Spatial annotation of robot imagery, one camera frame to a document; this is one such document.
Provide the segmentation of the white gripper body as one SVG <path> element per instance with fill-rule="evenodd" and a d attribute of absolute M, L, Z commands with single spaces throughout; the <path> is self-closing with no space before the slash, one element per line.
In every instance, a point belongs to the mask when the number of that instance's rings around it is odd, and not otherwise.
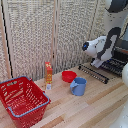
<path fill-rule="evenodd" d="M 102 63 L 103 63 L 103 61 L 99 60 L 97 58 L 93 58 L 91 61 L 91 65 L 96 67 L 96 68 L 99 68 L 102 65 Z"/>

